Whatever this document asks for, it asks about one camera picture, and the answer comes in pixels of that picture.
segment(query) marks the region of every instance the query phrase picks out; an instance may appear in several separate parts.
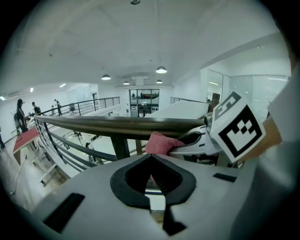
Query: ceiling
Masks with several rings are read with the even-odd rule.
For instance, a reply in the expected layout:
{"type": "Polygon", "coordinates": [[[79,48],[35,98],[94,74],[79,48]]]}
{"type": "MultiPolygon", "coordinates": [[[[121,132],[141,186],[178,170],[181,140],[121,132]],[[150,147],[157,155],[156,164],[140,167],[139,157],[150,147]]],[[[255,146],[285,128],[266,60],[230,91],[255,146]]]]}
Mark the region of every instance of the ceiling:
{"type": "Polygon", "coordinates": [[[43,1],[7,48],[0,95],[45,83],[98,83],[103,74],[114,86],[135,76],[144,76],[145,85],[158,79],[171,85],[220,54],[278,31],[247,0],[129,2],[43,1]],[[168,73],[157,74],[159,66],[168,73]]]}

